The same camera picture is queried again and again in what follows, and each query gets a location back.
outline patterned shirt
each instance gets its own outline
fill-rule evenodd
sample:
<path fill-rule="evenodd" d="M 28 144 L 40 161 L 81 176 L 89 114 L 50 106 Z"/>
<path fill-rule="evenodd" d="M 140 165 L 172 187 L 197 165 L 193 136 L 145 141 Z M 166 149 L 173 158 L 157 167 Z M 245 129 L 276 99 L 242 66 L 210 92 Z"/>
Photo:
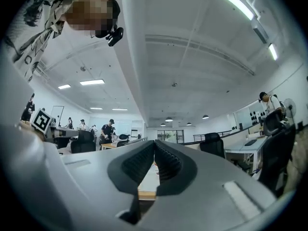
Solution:
<path fill-rule="evenodd" d="M 60 17 L 74 0 L 27 0 L 16 14 L 5 36 L 2 47 L 7 50 L 13 65 L 30 82 L 47 47 L 48 40 L 62 32 Z"/>

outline black camera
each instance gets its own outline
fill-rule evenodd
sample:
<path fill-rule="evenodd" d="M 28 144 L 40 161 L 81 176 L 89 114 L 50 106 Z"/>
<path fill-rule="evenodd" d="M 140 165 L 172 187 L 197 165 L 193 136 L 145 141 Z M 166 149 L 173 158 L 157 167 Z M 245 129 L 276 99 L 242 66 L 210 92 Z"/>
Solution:
<path fill-rule="evenodd" d="M 123 32 L 124 29 L 122 27 L 115 28 L 114 32 L 110 32 L 110 34 L 106 37 L 106 40 L 108 40 L 108 45 L 110 47 L 114 46 L 116 43 L 118 43 L 123 38 Z"/>

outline office chair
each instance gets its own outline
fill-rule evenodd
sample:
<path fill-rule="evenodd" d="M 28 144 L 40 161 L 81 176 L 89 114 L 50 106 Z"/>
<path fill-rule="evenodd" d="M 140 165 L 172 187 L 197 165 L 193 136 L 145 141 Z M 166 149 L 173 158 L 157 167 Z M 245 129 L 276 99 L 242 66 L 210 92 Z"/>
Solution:
<path fill-rule="evenodd" d="M 130 135 L 120 134 L 119 139 L 120 139 L 120 140 L 125 140 L 125 141 L 119 141 L 119 142 L 116 144 L 116 146 L 117 146 L 117 147 L 124 146 L 127 142 L 129 142 L 129 137 L 130 137 Z"/>
<path fill-rule="evenodd" d="M 203 152 L 226 158 L 223 149 L 223 140 L 220 138 L 218 133 L 205 134 L 205 141 L 200 143 L 200 149 Z M 233 161 L 234 165 L 239 166 L 244 171 L 250 169 L 250 166 L 243 161 L 233 159 L 231 160 Z"/>
<path fill-rule="evenodd" d="M 71 142 L 72 153 L 95 152 L 94 136 L 89 131 L 80 130 L 78 139 Z"/>
<path fill-rule="evenodd" d="M 263 166 L 259 181 L 267 186 L 276 196 L 281 195 L 285 185 L 277 188 L 278 180 L 286 174 L 286 167 L 294 145 L 296 129 L 277 116 L 277 112 L 268 115 L 264 122 L 264 133 L 273 134 L 263 145 Z"/>

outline white fan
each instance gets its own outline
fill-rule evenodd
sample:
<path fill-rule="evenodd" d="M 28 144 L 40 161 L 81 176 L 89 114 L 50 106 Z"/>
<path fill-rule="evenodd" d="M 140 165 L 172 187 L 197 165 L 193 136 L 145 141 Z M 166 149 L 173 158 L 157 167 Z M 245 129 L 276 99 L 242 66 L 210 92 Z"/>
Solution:
<path fill-rule="evenodd" d="M 292 118 L 293 122 L 294 122 L 294 116 L 296 114 L 296 105 L 295 102 L 290 99 L 287 98 L 286 100 L 284 100 L 283 105 L 285 107 L 285 115 L 286 117 Z"/>

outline black hair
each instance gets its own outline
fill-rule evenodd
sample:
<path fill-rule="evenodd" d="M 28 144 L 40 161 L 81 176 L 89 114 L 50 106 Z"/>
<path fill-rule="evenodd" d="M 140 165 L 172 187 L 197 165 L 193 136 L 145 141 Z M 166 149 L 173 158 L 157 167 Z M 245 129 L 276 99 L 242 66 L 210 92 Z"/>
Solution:
<path fill-rule="evenodd" d="M 119 4 L 117 3 L 116 0 L 111 0 L 111 2 L 112 2 L 112 18 L 116 22 L 119 14 L 121 12 L 121 9 L 120 9 L 120 6 L 119 6 Z"/>
<path fill-rule="evenodd" d="M 259 98 L 260 98 L 261 101 L 262 101 L 262 98 L 263 98 L 264 95 L 267 95 L 267 93 L 266 92 L 261 92 L 260 93 Z"/>

